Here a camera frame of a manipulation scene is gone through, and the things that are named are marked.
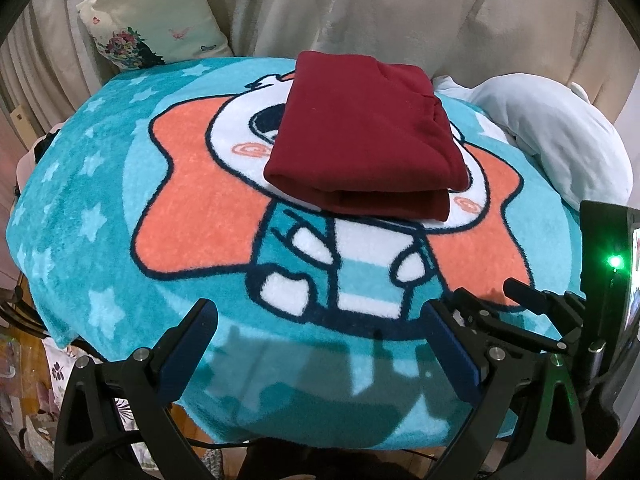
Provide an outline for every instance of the pillow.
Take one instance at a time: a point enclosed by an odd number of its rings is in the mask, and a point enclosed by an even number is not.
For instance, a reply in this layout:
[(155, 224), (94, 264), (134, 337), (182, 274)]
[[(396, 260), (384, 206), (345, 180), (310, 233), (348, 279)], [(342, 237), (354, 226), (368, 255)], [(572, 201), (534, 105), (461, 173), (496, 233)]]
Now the pillow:
[(85, 0), (77, 9), (98, 51), (121, 69), (233, 55), (207, 0)]
[(633, 174), (622, 139), (579, 85), (567, 88), (537, 75), (509, 74), (475, 88), (441, 76), (433, 87), (477, 105), (507, 128), (518, 147), (540, 161), (551, 184), (574, 209), (582, 200), (628, 202)]

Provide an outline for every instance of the silver screw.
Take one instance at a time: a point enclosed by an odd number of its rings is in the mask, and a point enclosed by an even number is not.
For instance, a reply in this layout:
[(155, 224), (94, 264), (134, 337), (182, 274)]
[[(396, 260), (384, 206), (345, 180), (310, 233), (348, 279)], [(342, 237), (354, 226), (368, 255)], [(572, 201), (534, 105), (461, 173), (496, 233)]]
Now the silver screw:
[(505, 357), (507, 357), (507, 354), (499, 346), (492, 346), (491, 348), (489, 348), (489, 357), (494, 361), (502, 361)]
[(149, 357), (149, 354), (151, 354), (151, 351), (149, 350), (149, 348), (138, 348), (137, 350), (134, 350), (133, 358), (136, 361), (144, 361), (146, 358)]
[(76, 361), (76, 368), (86, 368), (91, 362), (91, 358), (89, 356), (83, 355), (81, 358), (78, 358)]

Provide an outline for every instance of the green light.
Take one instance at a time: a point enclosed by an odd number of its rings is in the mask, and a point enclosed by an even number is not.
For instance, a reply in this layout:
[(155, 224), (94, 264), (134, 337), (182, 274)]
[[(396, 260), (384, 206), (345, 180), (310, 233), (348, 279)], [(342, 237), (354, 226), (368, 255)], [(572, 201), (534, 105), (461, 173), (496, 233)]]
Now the green light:
[(622, 259), (622, 256), (619, 254), (614, 254), (610, 256), (607, 260), (607, 263), (613, 267), (614, 269), (622, 269), (625, 266), (625, 261)]

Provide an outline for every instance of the folded red garment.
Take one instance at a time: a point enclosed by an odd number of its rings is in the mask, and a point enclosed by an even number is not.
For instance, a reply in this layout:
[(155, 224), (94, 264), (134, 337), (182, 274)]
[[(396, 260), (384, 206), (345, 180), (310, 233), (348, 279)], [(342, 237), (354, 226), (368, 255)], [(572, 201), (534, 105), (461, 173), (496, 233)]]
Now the folded red garment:
[(265, 179), (325, 210), (446, 220), (468, 173), (417, 66), (302, 52)]

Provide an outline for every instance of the teal blanket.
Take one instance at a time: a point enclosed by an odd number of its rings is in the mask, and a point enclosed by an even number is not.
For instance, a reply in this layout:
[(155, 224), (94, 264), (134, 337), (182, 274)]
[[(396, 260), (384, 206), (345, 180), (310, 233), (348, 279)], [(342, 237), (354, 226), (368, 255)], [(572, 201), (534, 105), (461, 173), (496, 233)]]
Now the teal blanket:
[(56, 343), (81, 335), (108, 360), (214, 300), (220, 326), (180, 403), (216, 439), (445, 444), (470, 408), (420, 336), (421, 305), (465, 286), (558, 337), (501, 286), (577, 292), (577, 219), (481, 110), (446, 97), (472, 181), (447, 222), (335, 217), (282, 196), (262, 169), (293, 70), (229, 58), (115, 77), (37, 165), (11, 254)]

